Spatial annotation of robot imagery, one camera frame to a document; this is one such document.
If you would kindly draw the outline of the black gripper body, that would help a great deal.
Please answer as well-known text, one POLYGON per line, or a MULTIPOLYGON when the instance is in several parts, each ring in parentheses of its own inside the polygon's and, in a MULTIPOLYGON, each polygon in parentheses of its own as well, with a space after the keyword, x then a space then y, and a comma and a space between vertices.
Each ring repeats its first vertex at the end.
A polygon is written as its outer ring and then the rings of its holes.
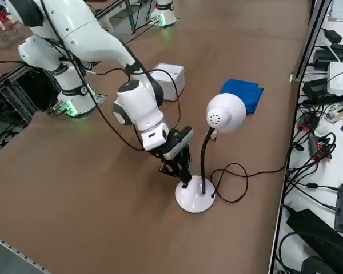
POLYGON ((189 142, 189 128, 171 130, 166 143, 159 148, 161 159, 174 159, 189 142))

